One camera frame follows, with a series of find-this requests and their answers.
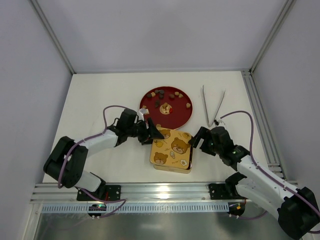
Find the metal tongs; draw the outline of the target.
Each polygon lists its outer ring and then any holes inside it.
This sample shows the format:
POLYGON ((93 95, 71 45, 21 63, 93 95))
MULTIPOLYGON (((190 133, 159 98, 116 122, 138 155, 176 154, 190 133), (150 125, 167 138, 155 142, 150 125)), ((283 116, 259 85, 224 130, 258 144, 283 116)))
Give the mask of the metal tongs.
POLYGON ((226 89, 217 90, 214 94, 207 93, 206 86, 202 85, 201 97, 205 122, 209 128, 217 127, 221 123, 218 114, 226 96, 226 89))

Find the silver square box lid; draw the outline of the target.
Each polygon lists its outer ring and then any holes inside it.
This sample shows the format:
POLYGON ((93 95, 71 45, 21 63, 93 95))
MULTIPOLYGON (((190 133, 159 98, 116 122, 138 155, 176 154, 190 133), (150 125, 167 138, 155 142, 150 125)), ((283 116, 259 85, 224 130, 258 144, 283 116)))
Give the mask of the silver square box lid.
POLYGON ((192 138, 190 133, 163 127, 159 127, 158 130, 163 134, 164 139, 153 140, 150 159, 154 156, 154 152, 161 153, 166 149, 172 149, 182 155, 192 148, 189 144, 189 140, 192 138))

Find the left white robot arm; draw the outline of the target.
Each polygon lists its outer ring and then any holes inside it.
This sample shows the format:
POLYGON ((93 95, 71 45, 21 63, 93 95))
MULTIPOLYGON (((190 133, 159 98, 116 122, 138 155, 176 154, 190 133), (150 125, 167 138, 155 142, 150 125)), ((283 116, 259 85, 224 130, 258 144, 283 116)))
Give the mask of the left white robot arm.
POLYGON ((128 138, 137 138, 142 145, 164 136, 151 118, 139 118, 135 110, 127 107, 111 125, 105 124, 102 132, 81 140, 63 136, 46 160, 43 171, 57 181, 58 188, 77 188, 79 194, 89 199, 104 202, 110 194, 106 182, 99 176, 84 170, 87 158, 105 150, 115 148, 128 138))

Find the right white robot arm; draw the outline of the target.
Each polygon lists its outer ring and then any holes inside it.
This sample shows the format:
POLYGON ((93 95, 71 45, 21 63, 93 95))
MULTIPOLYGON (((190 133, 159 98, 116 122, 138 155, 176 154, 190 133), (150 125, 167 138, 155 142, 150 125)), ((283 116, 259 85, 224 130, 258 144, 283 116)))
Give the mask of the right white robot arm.
POLYGON ((233 143, 223 126, 201 127, 188 143, 206 154, 219 156, 235 170, 224 184, 209 184, 212 199, 251 200, 272 215, 294 240, 319 224, 320 211, 314 193, 307 187, 297 188, 255 162, 249 150, 233 143))

